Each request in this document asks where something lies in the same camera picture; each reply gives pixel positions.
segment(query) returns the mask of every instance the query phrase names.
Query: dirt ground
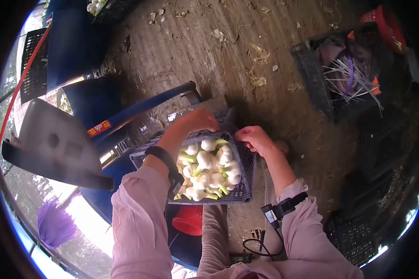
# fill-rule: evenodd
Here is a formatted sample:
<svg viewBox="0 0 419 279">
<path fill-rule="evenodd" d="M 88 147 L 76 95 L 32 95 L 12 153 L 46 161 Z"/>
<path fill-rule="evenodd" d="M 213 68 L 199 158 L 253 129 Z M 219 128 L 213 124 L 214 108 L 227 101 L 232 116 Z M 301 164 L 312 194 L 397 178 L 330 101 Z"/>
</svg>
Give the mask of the dirt ground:
<svg viewBox="0 0 419 279">
<path fill-rule="evenodd" d="M 149 24 L 151 13 L 156 17 Z M 355 127 L 334 125 L 312 106 L 289 47 L 329 31 L 330 24 L 358 25 L 360 14 L 340 0 L 144 1 L 115 29 L 108 61 L 126 105 L 189 80 L 204 99 L 225 95 L 246 124 L 289 143 L 292 168 L 326 219 L 338 207 L 342 179 L 354 164 Z M 261 56 L 251 43 L 270 55 Z M 253 85 L 255 79 L 263 86 Z M 173 98 L 148 116 L 162 128 L 169 113 L 187 106 Z M 242 252 L 242 238 L 251 237 L 252 229 L 264 229 L 264 168 L 259 159 L 253 202 L 229 206 L 232 252 Z"/>
</svg>

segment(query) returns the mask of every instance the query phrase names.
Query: red rope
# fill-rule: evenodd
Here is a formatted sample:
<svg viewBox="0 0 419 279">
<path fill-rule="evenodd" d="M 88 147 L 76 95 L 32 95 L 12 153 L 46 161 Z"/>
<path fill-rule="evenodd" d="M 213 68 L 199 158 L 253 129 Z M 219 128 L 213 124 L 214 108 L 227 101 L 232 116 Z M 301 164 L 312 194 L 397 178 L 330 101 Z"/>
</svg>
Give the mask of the red rope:
<svg viewBox="0 0 419 279">
<path fill-rule="evenodd" d="M 48 28 L 45 30 L 45 33 L 43 34 L 42 38 L 38 42 L 36 48 L 33 51 L 33 54 L 31 54 L 31 57 L 29 58 L 28 64 L 26 65 L 25 69 L 23 70 L 22 76 L 20 76 L 19 83 L 17 84 L 17 87 L 14 90 L 14 93 L 12 94 L 11 103 L 9 104 L 8 110 L 6 111 L 5 119 L 3 120 L 3 124 L 2 124 L 2 130 L 0 131 L 0 145 L 2 143 L 3 134 L 5 133 L 6 122 L 8 122 L 9 114 L 11 113 L 12 106 L 14 105 L 14 101 L 16 100 L 16 97 L 17 97 L 17 92 L 19 92 L 20 87 L 22 86 L 23 80 L 25 79 L 26 74 L 29 71 L 29 67 L 31 66 L 34 59 L 36 58 L 36 54 L 39 51 L 39 48 L 41 47 L 42 43 L 45 41 L 46 36 L 48 36 L 48 33 L 50 32 L 50 29 L 51 29 L 51 25 L 48 26 Z"/>
</svg>

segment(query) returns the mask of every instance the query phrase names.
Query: blue plastic crate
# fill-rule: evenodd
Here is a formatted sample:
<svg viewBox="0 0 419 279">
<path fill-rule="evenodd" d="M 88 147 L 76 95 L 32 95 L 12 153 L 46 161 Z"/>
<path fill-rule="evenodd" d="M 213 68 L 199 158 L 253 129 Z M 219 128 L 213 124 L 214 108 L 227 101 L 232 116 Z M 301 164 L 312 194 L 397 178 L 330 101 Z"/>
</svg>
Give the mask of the blue plastic crate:
<svg viewBox="0 0 419 279">
<path fill-rule="evenodd" d="M 233 149 L 233 156 L 239 164 L 241 180 L 239 185 L 230 191 L 229 195 L 223 195 L 219 199 L 204 198 L 201 201 L 189 200 L 186 197 L 178 200 L 168 200 L 169 204 L 243 204 L 249 203 L 253 200 L 252 187 L 254 181 L 254 174 L 256 168 L 256 152 L 251 152 L 246 148 L 243 142 L 235 141 L 234 135 L 237 129 L 232 124 L 223 123 L 220 125 L 221 130 L 218 132 L 211 132 L 208 130 L 192 133 L 188 135 L 184 141 L 184 146 L 190 145 L 195 142 L 201 142 L 213 137 L 219 137 L 231 144 Z M 160 137 L 157 137 L 149 143 L 137 148 L 130 159 L 135 167 L 139 169 L 143 164 L 145 158 L 144 152 L 147 148 L 157 144 Z"/>
</svg>

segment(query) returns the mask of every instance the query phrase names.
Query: black wristband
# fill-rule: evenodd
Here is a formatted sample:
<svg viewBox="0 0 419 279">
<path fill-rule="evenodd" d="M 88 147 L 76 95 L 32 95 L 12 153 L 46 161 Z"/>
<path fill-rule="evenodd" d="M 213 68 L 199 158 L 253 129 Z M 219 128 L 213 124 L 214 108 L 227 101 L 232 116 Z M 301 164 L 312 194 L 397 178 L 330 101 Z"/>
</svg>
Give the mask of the black wristband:
<svg viewBox="0 0 419 279">
<path fill-rule="evenodd" d="M 169 153 L 159 146 L 151 146 L 144 153 L 146 156 L 154 155 L 168 167 L 168 178 L 171 182 L 171 186 L 169 187 L 168 191 L 168 198 L 171 200 L 174 199 L 175 195 L 179 192 L 180 187 L 184 182 L 184 177 L 179 173 L 177 165 L 173 162 Z"/>
</svg>

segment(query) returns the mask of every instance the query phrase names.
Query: hand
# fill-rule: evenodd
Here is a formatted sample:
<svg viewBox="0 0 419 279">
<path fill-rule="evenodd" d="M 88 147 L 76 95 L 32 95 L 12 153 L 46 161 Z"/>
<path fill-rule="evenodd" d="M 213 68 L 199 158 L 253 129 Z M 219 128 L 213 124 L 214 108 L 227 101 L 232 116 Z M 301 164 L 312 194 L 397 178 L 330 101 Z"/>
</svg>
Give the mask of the hand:
<svg viewBox="0 0 419 279">
<path fill-rule="evenodd" d="M 216 118 L 206 108 L 198 108 L 183 115 L 178 120 L 190 132 L 198 132 L 202 130 L 210 130 L 212 132 L 219 131 L 219 124 Z"/>
<path fill-rule="evenodd" d="M 264 157 L 265 153 L 274 147 L 272 139 L 260 126 L 246 126 L 235 134 L 235 139 L 244 142 L 251 152 L 258 152 Z"/>
</svg>

